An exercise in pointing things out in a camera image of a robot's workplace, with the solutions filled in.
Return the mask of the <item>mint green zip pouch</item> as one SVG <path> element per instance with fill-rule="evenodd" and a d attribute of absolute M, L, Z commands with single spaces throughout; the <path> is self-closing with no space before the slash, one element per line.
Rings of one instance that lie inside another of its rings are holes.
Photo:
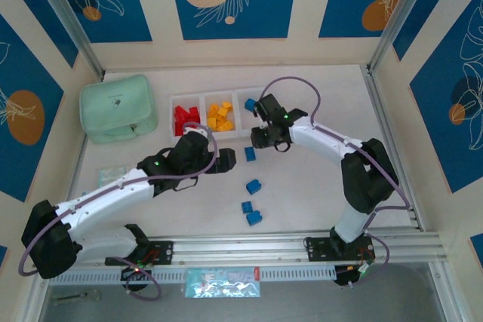
<path fill-rule="evenodd" d="M 130 140 L 158 127 L 152 88 L 144 75 L 84 87 L 79 113 L 83 131 L 96 144 Z"/>

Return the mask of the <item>pale blue paper packet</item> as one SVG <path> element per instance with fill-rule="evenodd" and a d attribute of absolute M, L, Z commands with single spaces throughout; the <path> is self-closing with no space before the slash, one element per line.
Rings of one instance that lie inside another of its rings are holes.
<path fill-rule="evenodd" d="M 126 172 L 126 166 L 104 167 L 99 169 L 97 174 L 97 186 L 103 187 L 113 181 L 116 181 L 120 177 L 124 176 Z"/>

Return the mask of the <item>aluminium frame post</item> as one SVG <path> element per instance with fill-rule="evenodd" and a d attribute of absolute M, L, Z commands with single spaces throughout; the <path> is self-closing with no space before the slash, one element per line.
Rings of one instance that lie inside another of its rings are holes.
<path fill-rule="evenodd" d="M 374 75 L 378 70 L 381 62 L 386 56 L 387 51 L 391 48 L 396 36 L 404 25 L 409 13 L 411 12 L 417 0 L 399 0 L 392 16 L 389 18 L 386 28 L 383 30 L 380 40 L 377 43 L 375 51 L 367 64 L 369 75 Z"/>
<path fill-rule="evenodd" d="M 91 42 L 69 2 L 67 0 L 47 1 L 93 73 L 102 81 L 104 79 L 105 69 L 101 66 L 97 55 L 94 53 Z"/>

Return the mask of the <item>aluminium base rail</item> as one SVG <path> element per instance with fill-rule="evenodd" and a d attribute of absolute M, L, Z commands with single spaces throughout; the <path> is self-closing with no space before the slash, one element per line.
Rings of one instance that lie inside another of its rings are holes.
<path fill-rule="evenodd" d="M 307 237 L 328 238 L 326 232 L 296 232 L 211 237 L 136 237 L 127 228 L 112 232 L 98 232 L 82 238 L 88 247 L 74 266 L 104 265 L 112 252 L 123 252 L 141 241 L 173 241 L 171 266 L 282 266 L 310 262 L 303 240 Z M 379 229 L 370 236 L 376 258 L 384 262 L 444 262 L 446 253 L 435 232 L 421 232 L 410 228 L 394 231 Z M 359 264 L 349 262 L 314 262 L 325 265 Z"/>

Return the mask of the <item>aluminium side rail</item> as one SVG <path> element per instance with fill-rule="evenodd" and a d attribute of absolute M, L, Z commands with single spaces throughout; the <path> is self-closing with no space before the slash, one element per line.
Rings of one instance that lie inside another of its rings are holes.
<path fill-rule="evenodd" d="M 67 206 L 66 206 L 66 208 L 61 210 L 61 214 L 63 215 L 64 213 L 66 213 L 66 215 L 63 216 L 60 221 L 66 227 L 68 234 L 69 234 L 69 228 L 71 227 L 71 225 L 69 224 L 68 215 L 72 211 L 71 208 L 74 207 L 77 203 L 76 192 L 77 192 L 77 188 L 78 188 L 78 181 L 79 181 L 80 174 L 81 174 L 81 171 L 82 171 L 82 165 L 83 165 L 83 162 L 84 162 L 87 145 L 88 145 L 88 137 L 85 136 L 83 141 L 82 141 L 82 147 L 81 147 L 81 150 L 80 150 L 77 162 L 76 162 L 74 174 L 72 176 L 72 182 L 70 184 L 69 191 L 67 193 Z"/>
<path fill-rule="evenodd" d="M 366 88 L 368 90 L 369 97 L 371 99 L 372 106 L 374 108 L 374 113 L 381 128 L 389 158 L 391 159 L 391 162 L 397 174 L 398 180 L 400 182 L 400 187 L 404 192 L 408 203 L 410 204 L 410 207 L 408 208 L 408 213 L 415 220 L 415 228 L 418 228 L 420 231 L 424 232 L 425 225 L 424 222 L 421 221 L 417 203 L 414 201 L 413 189 L 411 187 L 411 184 L 409 183 L 407 174 L 405 173 L 405 168 L 401 162 L 401 158 L 399 156 L 395 143 L 392 125 L 389 121 L 389 116 L 386 111 L 386 107 L 384 105 L 380 91 L 378 89 L 376 79 L 370 72 L 367 65 L 360 65 L 360 69 L 362 77 L 365 81 Z"/>

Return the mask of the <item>black controller board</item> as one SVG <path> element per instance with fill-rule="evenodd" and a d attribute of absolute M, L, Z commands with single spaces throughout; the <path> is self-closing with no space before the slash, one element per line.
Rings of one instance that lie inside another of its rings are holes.
<path fill-rule="evenodd" d="M 335 283 L 341 287 L 353 288 L 356 284 L 372 281 L 377 272 L 369 264 L 362 265 L 338 265 L 335 267 Z"/>
<path fill-rule="evenodd" d="M 140 292 L 148 287 L 148 278 L 142 273 L 142 270 L 143 265 L 138 265 L 136 268 L 131 266 L 123 268 L 120 278 L 122 286 L 130 292 Z"/>

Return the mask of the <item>colourful printed packet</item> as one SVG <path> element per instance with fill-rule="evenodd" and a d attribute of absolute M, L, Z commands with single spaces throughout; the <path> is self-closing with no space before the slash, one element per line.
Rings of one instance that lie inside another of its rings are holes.
<path fill-rule="evenodd" d="M 185 297 L 189 299 L 259 298 L 258 267 L 189 268 Z"/>

